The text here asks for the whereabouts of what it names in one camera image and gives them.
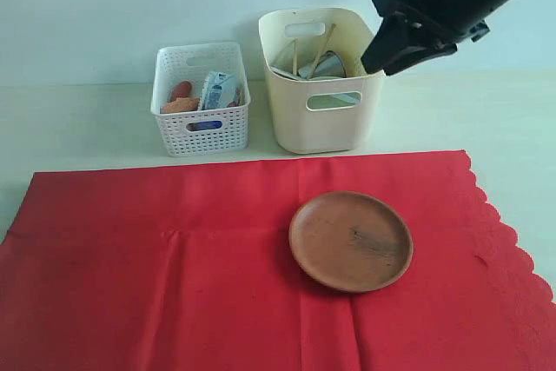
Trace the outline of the blue white milk carton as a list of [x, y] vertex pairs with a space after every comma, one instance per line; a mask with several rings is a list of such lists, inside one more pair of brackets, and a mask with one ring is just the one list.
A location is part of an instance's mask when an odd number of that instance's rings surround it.
[[203, 83], [199, 110], [234, 107], [236, 87], [237, 80], [234, 75], [210, 71]]

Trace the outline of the stainless steel cup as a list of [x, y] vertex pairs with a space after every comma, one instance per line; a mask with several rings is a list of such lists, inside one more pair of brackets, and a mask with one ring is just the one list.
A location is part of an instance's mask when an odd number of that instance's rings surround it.
[[314, 60], [300, 67], [297, 71], [297, 75], [302, 79], [308, 80], [328, 80], [347, 77], [347, 71], [341, 56], [332, 50], [328, 50], [322, 54], [315, 66], [312, 76], [310, 76], [310, 70], [313, 66]]

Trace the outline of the red scalloped table cloth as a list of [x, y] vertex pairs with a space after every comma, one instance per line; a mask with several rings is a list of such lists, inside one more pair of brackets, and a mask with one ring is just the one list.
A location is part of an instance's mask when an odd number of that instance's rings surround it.
[[[414, 239], [364, 295], [294, 261], [329, 190]], [[43, 172], [1, 246], [4, 370], [552, 370], [555, 307], [462, 150]]]

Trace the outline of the orange fried chicken piece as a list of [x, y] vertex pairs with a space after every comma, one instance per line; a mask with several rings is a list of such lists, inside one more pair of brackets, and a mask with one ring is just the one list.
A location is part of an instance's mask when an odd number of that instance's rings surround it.
[[162, 114], [183, 113], [197, 111], [200, 99], [198, 97], [177, 97], [174, 101], [161, 107]]

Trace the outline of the brown wooden plate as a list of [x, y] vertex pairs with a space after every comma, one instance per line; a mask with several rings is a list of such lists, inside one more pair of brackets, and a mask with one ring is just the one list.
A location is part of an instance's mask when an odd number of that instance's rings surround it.
[[335, 290], [362, 294], [385, 288], [408, 270], [414, 243], [402, 218], [384, 202], [331, 191], [303, 204], [288, 231], [300, 268]]

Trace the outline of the pale blue ceramic bowl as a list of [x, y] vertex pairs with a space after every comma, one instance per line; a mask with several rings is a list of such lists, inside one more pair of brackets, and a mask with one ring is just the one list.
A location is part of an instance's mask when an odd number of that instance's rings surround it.
[[[283, 76], [289, 80], [301, 81], [307, 80], [301, 77], [294, 77], [292, 70], [281, 70], [275, 66], [271, 67], [271, 70], [279, 75]], [[328, 80], [309, 80], [309, 81], [333, 81], [338, 79], [328, 79]], [[355, 106], [361, 102], [361, 93], [358, 92], [348, 92], [348, 93], [327, 93], [321, 95], [313, 95], [307, 100], [307, 107], [310, 110], [318, 109], [339, 109], [348, 108]]]

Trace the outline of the red sausage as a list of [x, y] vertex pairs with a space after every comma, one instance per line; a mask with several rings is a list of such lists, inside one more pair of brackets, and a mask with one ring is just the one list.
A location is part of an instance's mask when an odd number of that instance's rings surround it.
[[179, 98], [190, 97], [191, 91], [193, 89], [192, 83], [190, 81], [179, 82], [170, 94], [170, 101], [173, 102]]

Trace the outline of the cream plastic bin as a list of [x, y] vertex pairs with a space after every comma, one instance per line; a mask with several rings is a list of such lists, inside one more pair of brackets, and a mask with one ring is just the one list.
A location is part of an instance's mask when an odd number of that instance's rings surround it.
[[[271, 67], [292, 70], [298, 38], [298, 69], [314, 60], [331, 23], [336, 27], [327, 50], [341, 56], [347, 77], [333, 81], [289, 80]], [[352, 10], [278, 10], [258, 23], [268, 100], [277, 142], [297, 154], [354, 149], [368, 139], [385, 75], [369, 75], [360, 57], [373, 40], [363, 18]], [[307, 100], [327, 93], [361, 93], [361, 102], [339, 109], [310, 110]]]

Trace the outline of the white woven plastic basket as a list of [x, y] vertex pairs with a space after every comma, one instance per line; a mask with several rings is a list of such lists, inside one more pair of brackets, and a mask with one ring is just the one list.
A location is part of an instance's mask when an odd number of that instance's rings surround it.
[[[172, 89], [190, 81], [190, 97], [201, 99], [202, 87], [210, 71], [234, 75], [242, 86], [242, 104], [226, 109], [198, 110], [162, 114], [170, 101]], [[248, 142], [248, 106], [251, 97], [240, 45], [233, 42], [203, 43], [160, 49], [150, 112], [160, 130], [164, 146], [171, 156], [206, 155], [244, 149]]]

